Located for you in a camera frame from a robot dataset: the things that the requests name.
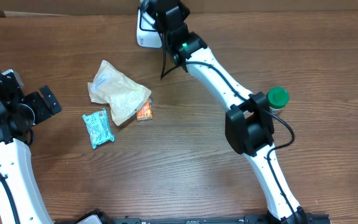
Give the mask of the teal wipes packet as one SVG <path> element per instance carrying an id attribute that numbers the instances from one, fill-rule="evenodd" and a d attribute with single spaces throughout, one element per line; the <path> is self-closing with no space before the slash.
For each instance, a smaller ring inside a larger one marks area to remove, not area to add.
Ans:
<path id="1" fill-rule="evenodd" d="M 115 141 L 115 136 L 111 131 L 108 113 L 105 108 L 89 115 L 84 114 L 82 118 L 85 122 L 93 149 L 96 149 L 99 145 L 105 144 L 108 141 Z"/>

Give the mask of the beige snack bag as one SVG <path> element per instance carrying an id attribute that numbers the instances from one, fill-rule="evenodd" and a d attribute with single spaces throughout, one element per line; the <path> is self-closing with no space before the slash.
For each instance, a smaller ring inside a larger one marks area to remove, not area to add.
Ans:
<path id="1" fill-rule="evenodd" d="M 91 102 L 110 106 L 112 120 L 120 126 L 143 107 L 152 92 L 103 60 L 93 81 L 88 83 L 88 93 Z"/>

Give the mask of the orange small packet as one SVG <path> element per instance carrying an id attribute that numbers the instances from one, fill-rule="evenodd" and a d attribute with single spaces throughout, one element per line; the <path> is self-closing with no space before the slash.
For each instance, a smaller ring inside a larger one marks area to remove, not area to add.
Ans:
<path id="1" fill-rule="evenodd" d="M 148 100 L 144 103 L 144 105 L 137 111 L 137 120 L 138 121 L 145 121 L 152 119 L 152 99 L 148 98 Z"/>

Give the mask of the green lid jar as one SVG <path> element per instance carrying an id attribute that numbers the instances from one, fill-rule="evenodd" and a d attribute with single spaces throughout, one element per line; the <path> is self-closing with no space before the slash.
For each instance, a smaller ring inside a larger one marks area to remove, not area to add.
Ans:
<path id="1" fill-rule="evenodd" d="M 267 99 L 271 112 L 278 114 L 288 104 L 290 96 L 286 89 L 276 86 L 268 91 Z"/>

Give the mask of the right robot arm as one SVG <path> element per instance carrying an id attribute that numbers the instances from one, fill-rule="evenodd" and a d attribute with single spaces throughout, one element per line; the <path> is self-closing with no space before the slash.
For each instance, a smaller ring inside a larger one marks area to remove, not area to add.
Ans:
<path id="1" fill-rule="evenodd" d="M 176 68 L 199 80 L 225 110 L 225 137 L 251 164 L 264 192 L 271 223 L 307 223 L 306 213 L 291 193 L 277 161 L 273 121 L 290 126 L 270 111 L 262 92 L 253 94 L 217 61 L 207 43 L 190 32 L 190 10 L 181 1 L 141 1 L 139 18 L 157 31 L 165 56 Z"/>

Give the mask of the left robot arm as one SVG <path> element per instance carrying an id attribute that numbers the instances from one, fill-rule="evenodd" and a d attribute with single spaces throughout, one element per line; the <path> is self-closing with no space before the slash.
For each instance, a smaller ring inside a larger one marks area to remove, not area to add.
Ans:
<path id="1" fill-rule="evenodd" d="M 3 223 L 52 223 L 32 169 L 32 128 L 61 112 L 45 85 L 25 95 L 13 70 L 0 73 L 0 217 Z"/>

